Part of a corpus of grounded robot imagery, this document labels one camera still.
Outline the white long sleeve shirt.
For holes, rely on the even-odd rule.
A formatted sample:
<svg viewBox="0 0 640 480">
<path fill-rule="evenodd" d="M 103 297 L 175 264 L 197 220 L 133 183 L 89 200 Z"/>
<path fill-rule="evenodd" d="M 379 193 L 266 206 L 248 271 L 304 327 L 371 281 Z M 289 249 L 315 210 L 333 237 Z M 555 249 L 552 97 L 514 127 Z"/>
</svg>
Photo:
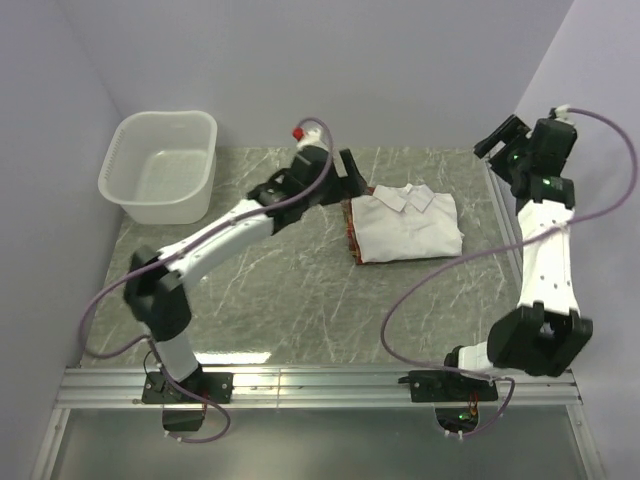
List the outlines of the white long sleeve shirt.
<svg viewBox="0 0 640 480">
<path fill-rule="evenodd" d="M 457 257 L 464 234 L 453 196 L 424 184 L 378 185 L 352 199 L 364 264 Z"/>
</svg>

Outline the plaid flannel shirt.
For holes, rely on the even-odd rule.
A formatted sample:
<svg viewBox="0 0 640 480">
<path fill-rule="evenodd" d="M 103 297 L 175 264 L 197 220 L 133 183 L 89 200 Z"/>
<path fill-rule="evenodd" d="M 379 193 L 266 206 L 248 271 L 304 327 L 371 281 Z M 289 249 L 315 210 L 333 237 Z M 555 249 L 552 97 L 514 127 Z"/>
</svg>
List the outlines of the plaid flannel shirt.
<svg viewBox="0 0 640 480">
<path fill-rule="evenodd" d="M 346 238 L 348 248 L 351 256 L 354 259 L 356 265 L 363 265 L 364 262 L 361 257 L 361 250 L 356 238 L 355 226 L 353 221 L 352 200 L 347 199 L 340 202 L 340 206 L 343 213 L 343 218 L 346 225 Z"/>
</svg>

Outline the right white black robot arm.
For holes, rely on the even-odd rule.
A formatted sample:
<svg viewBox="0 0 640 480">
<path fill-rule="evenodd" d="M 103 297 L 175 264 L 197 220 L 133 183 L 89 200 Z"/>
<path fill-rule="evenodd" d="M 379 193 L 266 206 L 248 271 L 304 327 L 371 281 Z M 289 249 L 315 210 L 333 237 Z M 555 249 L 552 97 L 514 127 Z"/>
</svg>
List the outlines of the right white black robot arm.
<svg viewBox="0 0 640 480">
<path fill-rule="evenodd" d="M 574 126 L 556 117 L 528 127 L 510 115 L 474 147 L 516 200 L 525 246 L 516 307 L 490 329 L 486 341 L 454 348 L 440 376 L 444 394 L 460 400 L 476 385 L 473 372 L 515 369 L 530 376 L 560 376 L 591 339 L 593 322 L 582 317 L 570 262 L 569 222 L 575 189 L 562 175 L 578 138 Z"/>
</svg>

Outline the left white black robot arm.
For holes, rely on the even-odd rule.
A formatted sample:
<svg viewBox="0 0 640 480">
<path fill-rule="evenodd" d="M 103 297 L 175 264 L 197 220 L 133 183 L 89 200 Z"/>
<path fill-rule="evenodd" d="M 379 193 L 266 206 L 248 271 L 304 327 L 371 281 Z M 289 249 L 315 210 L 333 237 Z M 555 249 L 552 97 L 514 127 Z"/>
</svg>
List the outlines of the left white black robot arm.
<svg viewBox="0 0 640 480">
<path fill-rule="evenodd" d="M 209 226 L 159 251 L 143 247 L 133 254 L 131 271 L 143 273 L 126 282 L 123 298 L 148 331 L 168 374 L 166 390 L 177 401 L 192 401 L 205 391 L 202 366 L 187 335 L 189 289 L 250 245 L 298 222 L 310 208 L 368 194 L 351 151 L 343 149 L 339 157 L 344 175 L 337 173 L 326 148 L 301 147 L 289 167 L 255 186 Z"/>
</svg>

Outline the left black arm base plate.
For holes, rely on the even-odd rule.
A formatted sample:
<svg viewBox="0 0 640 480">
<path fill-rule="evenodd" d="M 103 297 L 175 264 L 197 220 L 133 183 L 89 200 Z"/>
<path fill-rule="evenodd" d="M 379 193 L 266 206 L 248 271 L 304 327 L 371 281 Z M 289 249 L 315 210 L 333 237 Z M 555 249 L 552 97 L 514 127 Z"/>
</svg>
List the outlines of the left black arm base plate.
<svg viewBox="0 0 640 480">
<path fill-rule="evenodd" d="M 231 372 L 196 372 L 182 382 L 171 383 L 162 371 L 146 374 L 140 403 L 162 408 L 161 421 L 165 432 L 185 443 L 206 443 L 222 438 L 231 427 L 231 417 L 223 408 L 229 404 L 233 391 Z M 224 419 L 221 431 L 210 438 L 187 438 L 203 426 L 210 410 Z"/>
</svg>

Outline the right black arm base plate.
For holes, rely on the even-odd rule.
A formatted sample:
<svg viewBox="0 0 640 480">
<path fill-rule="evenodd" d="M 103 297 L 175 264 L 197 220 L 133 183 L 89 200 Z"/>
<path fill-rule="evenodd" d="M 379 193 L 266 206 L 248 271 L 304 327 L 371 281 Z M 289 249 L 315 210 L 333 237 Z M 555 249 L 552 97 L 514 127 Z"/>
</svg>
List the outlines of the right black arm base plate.
<svg viewBox="0 0 640 480">
<path fill-rule="evenodd" d="M 480 421 L 479 404 L 498 400 L 498 390 L 486 380 L 440 370 L 414 370 L 397 383 L 409 388 L 412 403 L 433 403 L 436 421 L 447 434 L 464 436 Z"/>
</svg>

